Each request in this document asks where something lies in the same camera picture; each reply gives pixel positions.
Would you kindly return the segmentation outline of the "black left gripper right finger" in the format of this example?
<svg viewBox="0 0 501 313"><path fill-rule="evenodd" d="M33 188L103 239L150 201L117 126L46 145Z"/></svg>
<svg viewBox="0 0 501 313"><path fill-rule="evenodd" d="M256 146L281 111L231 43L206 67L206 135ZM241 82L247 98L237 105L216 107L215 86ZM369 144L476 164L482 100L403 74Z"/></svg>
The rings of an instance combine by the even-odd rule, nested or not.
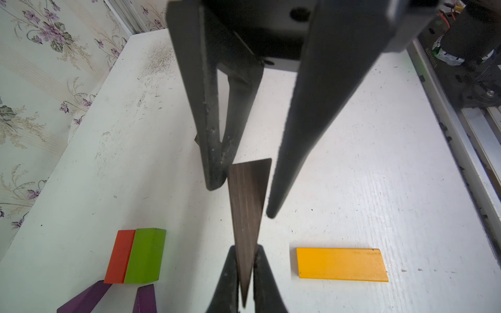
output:
<svg viewBox="0 0 501 313"><path fill-rule="evenodd" d="M255 313L287 313L271 267L262 245L257 246L254 258L254 305Z"/></svg>

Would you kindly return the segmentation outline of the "yellow long block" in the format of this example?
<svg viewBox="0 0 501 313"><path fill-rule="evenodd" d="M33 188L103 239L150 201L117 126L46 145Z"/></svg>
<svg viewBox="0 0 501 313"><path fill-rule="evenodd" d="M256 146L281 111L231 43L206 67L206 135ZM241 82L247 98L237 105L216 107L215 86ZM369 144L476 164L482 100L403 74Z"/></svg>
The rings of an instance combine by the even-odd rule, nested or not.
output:
<svg viewBox="0 0 501 313"><path fill-rule="evenodd" d="M297 248L301 279L388 282L378 249Z"/></svg>

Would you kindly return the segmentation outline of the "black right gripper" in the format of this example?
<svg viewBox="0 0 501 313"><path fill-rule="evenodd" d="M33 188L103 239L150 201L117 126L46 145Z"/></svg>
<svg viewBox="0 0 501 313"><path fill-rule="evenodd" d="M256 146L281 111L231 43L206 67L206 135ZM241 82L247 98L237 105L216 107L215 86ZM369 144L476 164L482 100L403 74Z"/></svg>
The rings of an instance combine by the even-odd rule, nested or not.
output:
<svg viewBox="0 0 501 313"><path fill-rule="evenodd" d="M207 189L223 185L236 156L264 73L257 57L272 69L299 68L266 211L274 219L309 153L380 54L404 50L440 1L398 4L404 10L395 32L395 1L170 1L166 21ZM223 133L219 72L229 84Z"/></svg>

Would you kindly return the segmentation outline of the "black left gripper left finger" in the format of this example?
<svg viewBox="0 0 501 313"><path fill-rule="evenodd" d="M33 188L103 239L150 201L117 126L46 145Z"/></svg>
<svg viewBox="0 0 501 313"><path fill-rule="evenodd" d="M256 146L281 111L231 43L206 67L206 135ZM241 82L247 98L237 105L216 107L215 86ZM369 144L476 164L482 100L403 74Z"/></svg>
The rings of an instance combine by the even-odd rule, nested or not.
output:
<svg viewBox="0 0 501 313"><path fill-rule="evenodd" d="M212 297L207 313L237 313L239 279L237 271L236 248L229 248L223 270L220 274L215 293Z"/></svg>

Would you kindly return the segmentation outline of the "green rectangular block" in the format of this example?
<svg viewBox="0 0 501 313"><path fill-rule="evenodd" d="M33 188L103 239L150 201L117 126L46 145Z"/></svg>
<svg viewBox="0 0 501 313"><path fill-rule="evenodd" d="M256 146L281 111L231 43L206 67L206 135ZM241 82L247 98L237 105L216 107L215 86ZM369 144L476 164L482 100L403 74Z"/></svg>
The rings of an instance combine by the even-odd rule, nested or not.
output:
<svg viewBox="0 0 501 313"><path fill-rule="evenodd" d="M159 280L165 238L164 229L136 230L125 274L125 284L149 284Z"/></svg>

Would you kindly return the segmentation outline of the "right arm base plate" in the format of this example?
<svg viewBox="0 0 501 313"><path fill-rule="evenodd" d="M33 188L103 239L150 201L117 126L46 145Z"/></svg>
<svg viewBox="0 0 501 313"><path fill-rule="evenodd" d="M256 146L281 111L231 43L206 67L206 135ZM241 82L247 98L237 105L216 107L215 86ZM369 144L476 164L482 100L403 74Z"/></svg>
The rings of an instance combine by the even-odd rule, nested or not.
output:
<svg viewBox="0 0 501 313"><path fill-rule="evenodd" d="M446 1L418 40L454 108L500 106L499 1Z"/></svg>

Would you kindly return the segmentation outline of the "red rectangular block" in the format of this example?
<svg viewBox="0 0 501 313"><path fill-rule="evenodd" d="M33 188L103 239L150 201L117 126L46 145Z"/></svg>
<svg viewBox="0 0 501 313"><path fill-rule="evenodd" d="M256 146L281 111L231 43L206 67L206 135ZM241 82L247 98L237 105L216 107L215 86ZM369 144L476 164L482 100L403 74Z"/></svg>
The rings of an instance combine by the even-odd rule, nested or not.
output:
<svg viewBox="0 0 501 313"><path fill-rule="evenodd" d="M124 283L135 233L136 230L120 230L117 233L104 278L105 284Z"/></svg>

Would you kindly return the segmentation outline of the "brown triangle block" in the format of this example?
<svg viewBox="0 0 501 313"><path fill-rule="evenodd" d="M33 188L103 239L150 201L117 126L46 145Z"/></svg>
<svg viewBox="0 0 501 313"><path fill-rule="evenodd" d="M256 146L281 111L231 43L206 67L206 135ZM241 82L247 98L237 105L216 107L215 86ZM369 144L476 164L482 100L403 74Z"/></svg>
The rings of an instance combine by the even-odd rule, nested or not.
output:
<svg viewBox="0 0 501 313"><path fill-rule="evenodd" d="M227 171L243 306L247 304L271 162L271 159L262 159L232 164Z"/></svg>

